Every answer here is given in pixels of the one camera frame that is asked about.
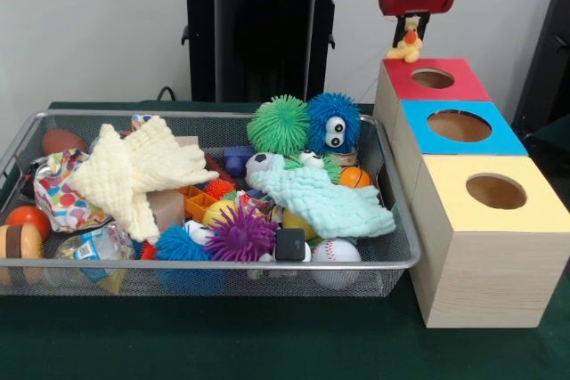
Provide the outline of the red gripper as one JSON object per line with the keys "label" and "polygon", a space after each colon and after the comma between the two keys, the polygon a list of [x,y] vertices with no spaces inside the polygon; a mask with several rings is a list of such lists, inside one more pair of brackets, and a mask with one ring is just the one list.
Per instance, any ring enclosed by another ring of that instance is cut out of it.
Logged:
{"label": "red gripper", "polygon": [[405,37],[406,14],[419,15],[417,32],[419,38],[424,40],[431,14],[448,12],[453,2],[454,0],[379,0],[379,9],[384,16],[397,17],[392,47],[396,48]]}

